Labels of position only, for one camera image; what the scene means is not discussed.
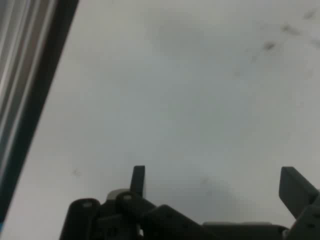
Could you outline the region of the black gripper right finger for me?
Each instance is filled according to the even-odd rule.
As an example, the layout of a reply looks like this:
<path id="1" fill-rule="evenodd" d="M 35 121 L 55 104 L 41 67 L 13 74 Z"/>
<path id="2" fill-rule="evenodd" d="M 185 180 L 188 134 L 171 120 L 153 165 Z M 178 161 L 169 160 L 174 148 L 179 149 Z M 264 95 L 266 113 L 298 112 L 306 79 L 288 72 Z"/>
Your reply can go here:
<path id="1" fill-rule="evenodd" d="M 279 198 L 295 218 L 285 240 L 320 238 L 320 191 L 292 166 L 281 168 Z"/>

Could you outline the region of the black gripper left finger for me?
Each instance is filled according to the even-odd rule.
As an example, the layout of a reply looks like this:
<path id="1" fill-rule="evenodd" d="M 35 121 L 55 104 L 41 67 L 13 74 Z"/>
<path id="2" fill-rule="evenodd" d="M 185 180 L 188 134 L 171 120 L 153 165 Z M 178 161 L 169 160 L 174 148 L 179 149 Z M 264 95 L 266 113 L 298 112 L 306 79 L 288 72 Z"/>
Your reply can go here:
<path id="1" fill-rule="evenodd" d="M 94 198 L 73 201 L 61 240 L 207 240 L 209 232 L 167 205 L 143 197 L 145 166 L 134 166 L 129 189 L 100 203 Z"/>

